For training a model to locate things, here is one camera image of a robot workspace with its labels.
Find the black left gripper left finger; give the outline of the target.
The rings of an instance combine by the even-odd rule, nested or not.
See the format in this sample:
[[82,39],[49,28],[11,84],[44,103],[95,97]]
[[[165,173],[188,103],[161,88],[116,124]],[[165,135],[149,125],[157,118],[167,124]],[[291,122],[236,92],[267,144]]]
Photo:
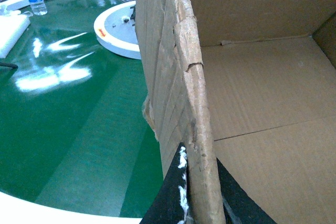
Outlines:
[[180,143],[163,184],[140,223],[193,223],[187,187],[187,153]]

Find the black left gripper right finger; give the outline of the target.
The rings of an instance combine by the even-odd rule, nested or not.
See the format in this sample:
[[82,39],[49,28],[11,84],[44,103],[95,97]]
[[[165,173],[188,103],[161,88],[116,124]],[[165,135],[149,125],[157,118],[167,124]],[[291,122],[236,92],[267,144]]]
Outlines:
[[240,187],[220,160],[217,160],[217,168],[226,223],[275,223]]

